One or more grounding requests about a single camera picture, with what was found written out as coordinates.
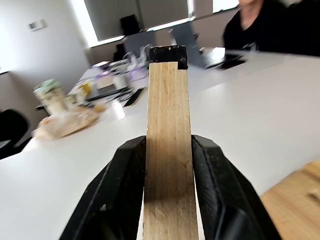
white table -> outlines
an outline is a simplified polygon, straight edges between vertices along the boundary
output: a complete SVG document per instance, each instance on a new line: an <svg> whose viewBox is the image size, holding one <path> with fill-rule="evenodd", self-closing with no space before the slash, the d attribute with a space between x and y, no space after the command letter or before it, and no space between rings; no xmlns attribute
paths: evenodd
<svg viewBox="0 0 320 240"><path fill-rule="evenodd" d="M191 132L220 145L262 194L320 157L320 59L248 58L225 71L189 67ZM146 134L147 108L145 90L134 105L111 107L90 128L55 141L33 139L1 160L0 239L58 239L116 149Z"/></svg>

black tape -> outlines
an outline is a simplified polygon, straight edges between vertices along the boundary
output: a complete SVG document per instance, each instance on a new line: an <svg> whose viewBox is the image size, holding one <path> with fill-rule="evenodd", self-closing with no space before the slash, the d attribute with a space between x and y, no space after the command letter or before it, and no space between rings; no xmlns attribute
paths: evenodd
<svg viewBox="0 0 320 240"><path fill-rule="evenodd" d="M178 62L178 69L188 69L186 46L155 46L149 52L150 63Z"/></svg>

office chair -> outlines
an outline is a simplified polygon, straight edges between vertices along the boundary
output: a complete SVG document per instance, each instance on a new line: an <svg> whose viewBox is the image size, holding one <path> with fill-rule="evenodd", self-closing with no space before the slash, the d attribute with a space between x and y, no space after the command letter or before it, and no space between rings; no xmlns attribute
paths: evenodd
<svg viewBox="0 0 320 240"><path fill-rule="evenodd" d="M20 153L29 137L20 145L16 145L29 129L28 120L18 111L7 109L0 112L0 160Z"/></svg>
<svg viewBox="0 0 320 240"><path fill-rule="evenodd" d="M125 36L137 34L141 31L137 18L134 14L120 18L120 24L123 30L123 35Z"/></svg>

wooden board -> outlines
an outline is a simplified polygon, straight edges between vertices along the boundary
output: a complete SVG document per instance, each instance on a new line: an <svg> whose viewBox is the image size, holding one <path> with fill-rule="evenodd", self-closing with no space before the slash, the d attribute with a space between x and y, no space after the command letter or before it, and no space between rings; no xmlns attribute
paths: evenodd
<svg viewBox="0 0 320 240"><path fill-rule="evenodd" d="M144 240L198 239L187 70L151 63Z"/></svg>
<svg viewBox="0 0 320 240"><path fill-rule="evenodd" d="M261 200L283 240L320 239L320 161L307 164Z"/></svg>

light switch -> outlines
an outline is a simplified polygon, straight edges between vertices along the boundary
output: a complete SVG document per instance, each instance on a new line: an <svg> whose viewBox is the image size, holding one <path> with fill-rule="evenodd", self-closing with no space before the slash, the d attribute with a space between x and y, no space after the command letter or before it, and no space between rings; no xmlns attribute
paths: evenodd
<svg viewBox="0 0 320 240"><path fill-rule="evenodd" d="M38 21L30 22L28 24L28 26L29 26L30 31L36 31L36 30L45 28L47 25L46 25L45 20L41 19Z"/></svg>

